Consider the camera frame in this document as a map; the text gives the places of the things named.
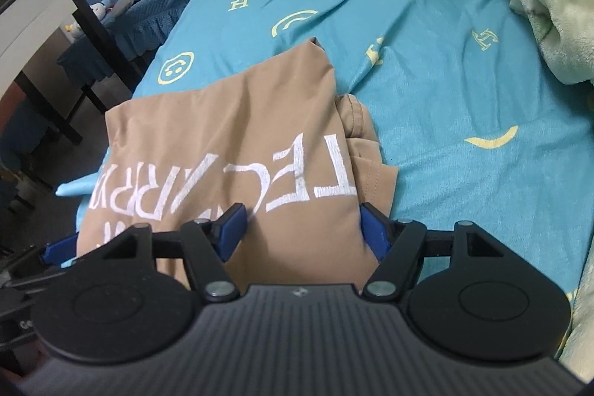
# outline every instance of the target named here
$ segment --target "stuffed animal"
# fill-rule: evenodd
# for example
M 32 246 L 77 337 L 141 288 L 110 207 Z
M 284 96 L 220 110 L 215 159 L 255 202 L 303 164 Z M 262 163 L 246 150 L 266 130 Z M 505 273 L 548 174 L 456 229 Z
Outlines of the stuffed animal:
M 112 3 L 110 0 L 102 0 L 97 4 L 93 4 L 91 6 L 91 9 L 93 9 L 93 12 L 97 16 L 97 19 L 103 20 L 111 5 Z M 84 32 L 82 32 L 82 29 L 78 25 L 78 22 L 76 21 L 72 24 L 65 25 L 64 29 L 66 29 L 66 32 L 69 32 L 74 39 L 78 39 L 79 37 L 82 37 L 82 35 L 84 34 Z

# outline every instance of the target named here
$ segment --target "teal bedding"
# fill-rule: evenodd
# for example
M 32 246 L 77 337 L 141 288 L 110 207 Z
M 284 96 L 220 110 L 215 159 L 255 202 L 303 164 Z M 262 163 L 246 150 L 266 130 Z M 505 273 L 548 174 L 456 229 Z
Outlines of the teal bedding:
M 203 88 L 315 36 L 400 167 L 392 218 L 473 220 L 573 292 L 594 221 L 592 87 L 553 77 L 509 2 L 191 0 L 134 96 Z

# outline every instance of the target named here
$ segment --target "metal screw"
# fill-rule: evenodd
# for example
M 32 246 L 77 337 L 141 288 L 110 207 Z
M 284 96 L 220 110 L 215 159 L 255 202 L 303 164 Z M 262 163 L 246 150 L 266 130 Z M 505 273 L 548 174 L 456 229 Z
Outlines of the metal screw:
M 370 284 L 367 284 L 367 292 L 377 297 L 387 297 L 388 295 L 396 292 L 396 286 L 392 282 L 386 280 L 376 280 Z
M 227 297 L 233 294 L 235 286 L 226 280 L 217 280 L 206 284 L 206 292 L 212 297 Z

